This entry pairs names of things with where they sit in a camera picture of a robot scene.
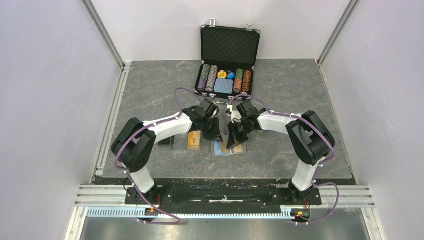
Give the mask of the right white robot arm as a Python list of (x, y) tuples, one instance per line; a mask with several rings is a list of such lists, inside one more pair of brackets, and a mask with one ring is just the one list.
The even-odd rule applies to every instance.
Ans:
[(288, 196), (295, 204), (306, 201), (308, 190), (316, 182), (318, 167), (327, 157), (335, 155), (336, 141), (320, 117), (312, 110), (303, 114), (281, 113), (267, 108), (259, 110), (250, 100), (237, 106), (229, 104), (226, 113), (230, 117), (228, 149), (246, 142), (253, 131), (289, 136), (299, 162), (289, 184)]

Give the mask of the black card box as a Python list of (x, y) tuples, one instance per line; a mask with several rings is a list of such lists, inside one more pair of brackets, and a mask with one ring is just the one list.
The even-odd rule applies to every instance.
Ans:
[(171, 136), (159, 141), (157, 145), (158, 147), (161, 147), (161, 148), (172, 148), (172, 146), (174, 145), (174, 141), (175, 141), (175, 137)]

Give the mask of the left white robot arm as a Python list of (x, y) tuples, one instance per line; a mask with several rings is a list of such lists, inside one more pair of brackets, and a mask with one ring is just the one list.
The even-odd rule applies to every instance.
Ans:
[(123, 169), (145, 204), (157, 198), (155, 181), (147, 163), (156, 144), (176, 135), (200, 131), (207, 141), (222, 141), (219, 127), (219, 107), (209, 99), (199, 105), (182, 108), (177, 113), (153, 120), (141, 121), (136, 117), (125, 124), (110, 150), (115, 166)]

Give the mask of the black poker chip case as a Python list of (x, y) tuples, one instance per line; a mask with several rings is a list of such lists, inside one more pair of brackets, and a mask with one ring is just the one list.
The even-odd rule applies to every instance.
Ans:
[(217, 26), (214, 18), (200, 28), (201, 60), (194, 92), (199, 96), (244, 101), (252, 95), (261, 32)]

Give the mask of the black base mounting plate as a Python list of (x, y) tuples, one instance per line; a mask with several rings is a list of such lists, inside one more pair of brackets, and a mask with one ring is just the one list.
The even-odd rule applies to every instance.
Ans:
[(144, 205), (146, 198), (171, 214), (264, 214), (277, 213), (281, 206), (322, 205), (317, 188), (299, 193), (290, 182), (286, 178), (158, 178), (150, 191), (140, 195), (126, 179), (123, 188), (126, 205)]

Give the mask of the orange card box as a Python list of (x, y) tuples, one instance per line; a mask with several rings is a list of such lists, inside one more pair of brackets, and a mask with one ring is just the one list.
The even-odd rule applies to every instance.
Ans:
[(188, 133), (187, 149), (189, 151), (199, 151), (201, 148), (201, 131), (191, 131)]

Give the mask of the beige card holder wallet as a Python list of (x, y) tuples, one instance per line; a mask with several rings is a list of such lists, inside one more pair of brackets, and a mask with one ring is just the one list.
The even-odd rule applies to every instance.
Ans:
[(244, 155), (247, 154), (247, 145), (246, 143), (236, 144), (232, 148), (227, 149), (228, 136), (222, 136), (223, 141), (212, 141), (211, 142), (211, 152), (214, 156), (218, 157), (229, 157), (235, 155)]

